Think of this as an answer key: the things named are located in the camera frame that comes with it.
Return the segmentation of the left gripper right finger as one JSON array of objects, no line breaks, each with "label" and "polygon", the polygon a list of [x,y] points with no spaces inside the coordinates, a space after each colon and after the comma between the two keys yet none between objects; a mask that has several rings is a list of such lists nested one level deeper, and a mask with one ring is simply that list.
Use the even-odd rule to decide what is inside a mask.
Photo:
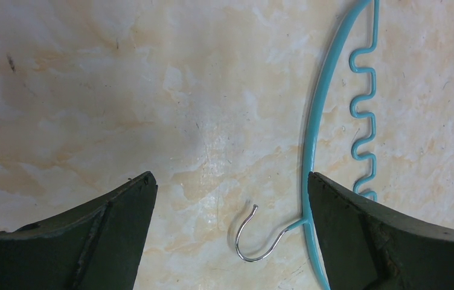
[{"label": "left gripper right finger", "polygon": [[454,289],[454,229],[313,172],[308,194],[331,289]]}]

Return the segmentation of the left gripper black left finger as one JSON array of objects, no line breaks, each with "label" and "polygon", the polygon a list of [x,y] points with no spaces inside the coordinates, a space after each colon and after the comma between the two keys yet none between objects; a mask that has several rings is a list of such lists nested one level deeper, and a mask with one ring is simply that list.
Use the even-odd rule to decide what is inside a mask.
[{"label": "left gripper black left finger", "polygon": [[145,172],[63,213],[0,231],[0,289],[132,289],[157,191]]}]

